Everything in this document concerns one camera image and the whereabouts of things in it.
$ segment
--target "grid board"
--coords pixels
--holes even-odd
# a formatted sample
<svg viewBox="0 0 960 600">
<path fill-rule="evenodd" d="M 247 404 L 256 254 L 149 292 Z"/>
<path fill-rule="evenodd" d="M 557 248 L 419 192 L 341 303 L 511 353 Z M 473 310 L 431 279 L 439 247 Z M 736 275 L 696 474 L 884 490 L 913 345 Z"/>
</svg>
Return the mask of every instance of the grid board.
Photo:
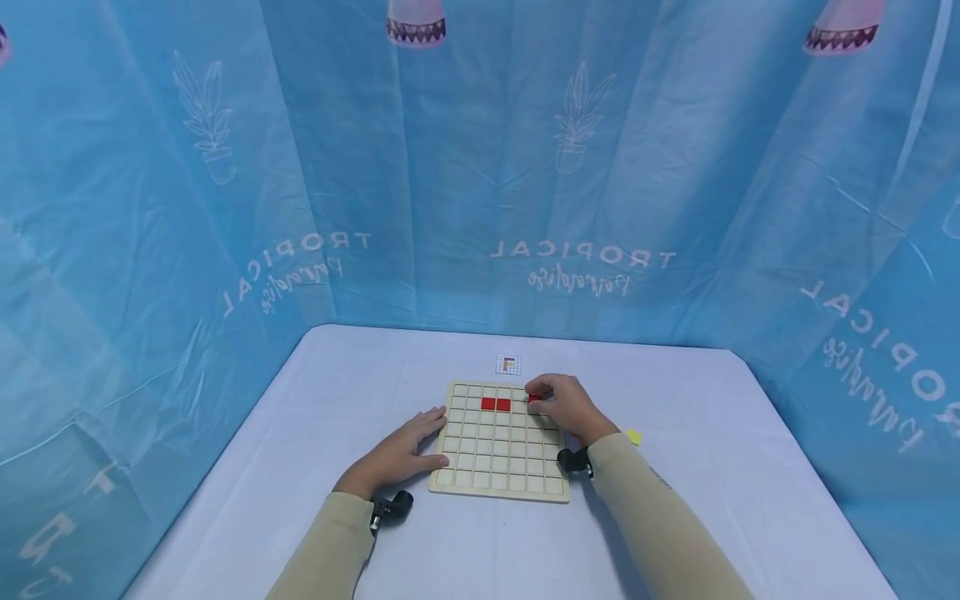
<svg viewBox="0 0 960 600">
<path fill-rule="evenodd" d="M 550 418 L 527 412 L 523 388 L 453 381 L 440 451 L 447 468 L 430 476 L 430 491 L 541 502 L 569 502 L 557 453 L 564 436 Z"/>
</svg>

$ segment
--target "left hand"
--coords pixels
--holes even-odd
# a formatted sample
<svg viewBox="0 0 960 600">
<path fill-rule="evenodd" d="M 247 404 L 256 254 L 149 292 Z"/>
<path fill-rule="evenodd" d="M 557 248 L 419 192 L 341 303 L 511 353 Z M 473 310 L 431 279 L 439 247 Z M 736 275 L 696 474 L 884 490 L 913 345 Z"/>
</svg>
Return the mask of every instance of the left hand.
<svg viewBox="0 0 960 600">
<path fill-rule="evenodd" d="M 335 492 L 352 493 L 370 501 L 382 486 L 400 483 L 417 473 L 446 467 L 449 461 L 443 454 L 418 456 L 420 442 L 446 425 L 445 406 L 417 413 L 397 431 L 367 453 L 334 486 Z"/>
</svg>

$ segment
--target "beige sleeve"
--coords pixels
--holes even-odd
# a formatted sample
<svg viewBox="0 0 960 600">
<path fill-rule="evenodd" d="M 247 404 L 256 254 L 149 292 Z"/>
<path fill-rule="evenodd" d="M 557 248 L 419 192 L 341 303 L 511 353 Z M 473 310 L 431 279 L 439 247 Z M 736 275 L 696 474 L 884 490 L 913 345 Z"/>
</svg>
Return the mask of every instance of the beige sleeve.
<svg viewBox="0 0 960 600">
<path fill-rule="evenodd" d="M 350 600 L 373 549 L 372 514 L 355 495 L 328 495 L 267 600 Z"/>
<path fill-rule="evenodd" d="M 588 449 L 593 487 L 620 526 L 654 600 L 752 600 L 686 503 L 636 451 L 611 434 Z"/>
</svg>

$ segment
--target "wrist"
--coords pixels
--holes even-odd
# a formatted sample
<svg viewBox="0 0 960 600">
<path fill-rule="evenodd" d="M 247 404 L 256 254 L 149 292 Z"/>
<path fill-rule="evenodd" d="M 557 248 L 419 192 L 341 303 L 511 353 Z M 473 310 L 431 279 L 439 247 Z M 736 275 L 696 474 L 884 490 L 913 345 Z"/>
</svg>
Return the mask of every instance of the wrist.
<svg viewBox="0 0 960 600">
<path fill-rule="evenodd" d="M 619 432 L 620 428 L 598 411 L 594 418 L 584 427 L 584 432 L 580 437 L 584 439 L 584 444 L 593 445 L 601 438 L 606 438 L 612 433 Z"/>
<path fill-rule="evenodd" d="M 359 497 L 367 502 L 373 501 L 373 495 L 379 488 L 379 482 L 367 469 L 360 463 L 354 464 L 337 481 L 333 487 L 335 492 L 349 493 Z"/>
</svg>

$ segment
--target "yellow object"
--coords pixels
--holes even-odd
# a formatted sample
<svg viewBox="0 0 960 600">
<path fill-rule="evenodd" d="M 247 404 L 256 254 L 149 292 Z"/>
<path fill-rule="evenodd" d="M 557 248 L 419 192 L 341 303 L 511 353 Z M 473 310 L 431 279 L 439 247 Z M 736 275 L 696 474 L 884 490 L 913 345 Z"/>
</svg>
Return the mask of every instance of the yellow object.
<svg viewBox="0 0 960 600">
<path fill-rule="evenodd" d="M 630 441 L 631 441 L 634 445 L 640 445 L 640 440 L 643 439 L 643 436 L 640 435 L 640 433 L 639 433 L 638 431 L 635 431 L 635 430 L 633 430 L 633 429 L 628 429 L 628 430 L 627 430 L 627 437 L 630 438 Z"/>
</svg>

